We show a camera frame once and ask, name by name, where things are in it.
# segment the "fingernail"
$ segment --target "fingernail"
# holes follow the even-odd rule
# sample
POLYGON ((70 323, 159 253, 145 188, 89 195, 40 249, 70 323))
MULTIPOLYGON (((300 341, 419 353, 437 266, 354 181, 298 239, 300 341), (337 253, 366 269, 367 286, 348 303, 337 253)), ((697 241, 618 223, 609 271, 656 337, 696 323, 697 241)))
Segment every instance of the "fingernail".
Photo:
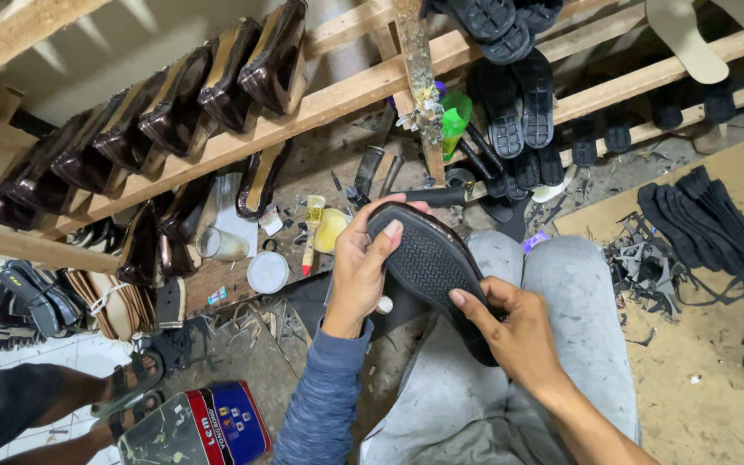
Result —
POLYGON ((459 307, 464 304, 464 295, 461 294, 461 291, 458 291, 457 289, 453 289, 449 292, 449 298, 452 300, 453 304, 458 305, 459 307))
POLYGON ((403 225, 397 219, 394 219, 384 229, 384 234, 386 234, 389 238, 394 238, 395 234, 398 234, 401 231, 403 231, 403 225))

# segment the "wall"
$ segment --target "wall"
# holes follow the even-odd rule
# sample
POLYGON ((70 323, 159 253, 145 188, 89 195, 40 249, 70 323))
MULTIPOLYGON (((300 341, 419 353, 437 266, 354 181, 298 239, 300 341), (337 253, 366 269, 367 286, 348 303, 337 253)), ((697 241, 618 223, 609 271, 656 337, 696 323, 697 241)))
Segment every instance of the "wall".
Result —
MULTIPOLYGON (((262 21, 281 0, 114 0, 7 64, 23 107, 57 126, 219 36, 241 16, 262 21)), ((362 3, 310 1, 307 29, 362 3)), ((314 87, 351 75, 378 58, 367 38, 307 64, 314 87)))

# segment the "blue sleeve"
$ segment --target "blue sleeve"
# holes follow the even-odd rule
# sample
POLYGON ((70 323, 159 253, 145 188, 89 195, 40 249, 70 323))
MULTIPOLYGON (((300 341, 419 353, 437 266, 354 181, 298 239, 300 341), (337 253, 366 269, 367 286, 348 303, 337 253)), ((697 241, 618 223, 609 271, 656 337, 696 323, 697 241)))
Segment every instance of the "blue sleeve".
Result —
POLYGON ((349 427, 357 418, 358 373, 373 327, 367 319, 359 338, 341 339, 323 333, 317 324, 304 375, 277 433, 273 464, 346 463, 352 449, 349 427))

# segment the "hand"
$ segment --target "hand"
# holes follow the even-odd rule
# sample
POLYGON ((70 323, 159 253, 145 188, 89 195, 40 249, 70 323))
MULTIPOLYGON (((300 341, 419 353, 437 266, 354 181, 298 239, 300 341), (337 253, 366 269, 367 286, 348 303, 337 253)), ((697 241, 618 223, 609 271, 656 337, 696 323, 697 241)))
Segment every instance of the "hand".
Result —
POLYGON ((481 290, 491 305, 509 312, 503 322, 498 322, 467 291, 454 289, 449 292, 449 298, 481 330, 496 362, 507 375, 543 404, 552 394, 572 387, 570 377, 559 363, 542 297, 495 276, 481 280, 481 290))
MULTIPOLYGON (((337 237, 332 299, 326 306, 321 326, 324 333, 346 339, 360 336, 364 318, 375 311, 384 292, 384 260, 398 248, 403 233, 403 225, 395 220, 378 234, 373 243, 366 224, 379 205, 406 199, 406 194, 394 194, 368 204, 337 237)), ((429 211, 426 202, 410 202, 409 205, 425 213, 429 211)))

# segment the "glue brush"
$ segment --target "glue brush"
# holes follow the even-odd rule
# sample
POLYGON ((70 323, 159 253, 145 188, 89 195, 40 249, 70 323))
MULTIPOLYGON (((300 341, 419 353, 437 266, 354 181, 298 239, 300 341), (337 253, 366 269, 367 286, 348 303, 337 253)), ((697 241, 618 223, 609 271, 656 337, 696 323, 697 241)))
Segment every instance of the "glue brush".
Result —
POLYGON ((304 276, 309 276, 309 272, 312 271, 312 263, 315 258, 315 233, 323 220, 325 202, 326 199, 322 195, 310 195, 306 199, 306 228, 308 229, 308 238, 306 239, 306 249, 304 250, 304 276))

